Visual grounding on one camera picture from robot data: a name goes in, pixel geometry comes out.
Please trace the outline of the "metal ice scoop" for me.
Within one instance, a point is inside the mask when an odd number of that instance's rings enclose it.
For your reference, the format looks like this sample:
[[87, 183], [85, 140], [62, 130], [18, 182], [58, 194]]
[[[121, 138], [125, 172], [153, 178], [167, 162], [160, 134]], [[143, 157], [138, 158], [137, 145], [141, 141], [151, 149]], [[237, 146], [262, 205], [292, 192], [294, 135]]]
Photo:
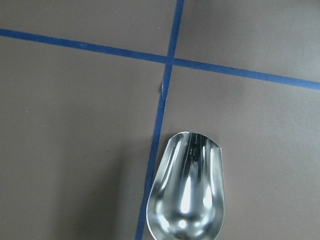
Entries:
[[222, 149], [183, 131], [166, 145], [146, 206], [155, 240], [216, 240], [225, 217]]

